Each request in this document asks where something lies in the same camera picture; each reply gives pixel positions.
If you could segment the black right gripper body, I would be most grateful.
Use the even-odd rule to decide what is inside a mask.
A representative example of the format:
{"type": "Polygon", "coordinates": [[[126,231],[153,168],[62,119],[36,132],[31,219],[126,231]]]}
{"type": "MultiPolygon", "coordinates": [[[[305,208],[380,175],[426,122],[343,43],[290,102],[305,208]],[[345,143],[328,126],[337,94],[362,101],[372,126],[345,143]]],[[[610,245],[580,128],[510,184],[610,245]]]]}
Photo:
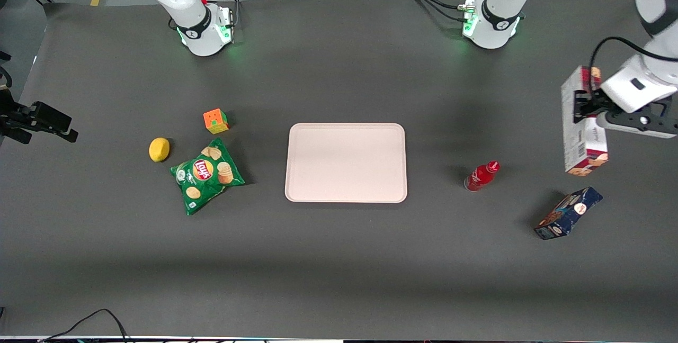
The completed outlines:
{"type": "Polygon", "coordinates": [[[7,86],[1,87],[1,130],[10,133],[14,129],[34,131],[31,114],[35,111],[35,102],[24,106],[16,102],[7,86]]]}

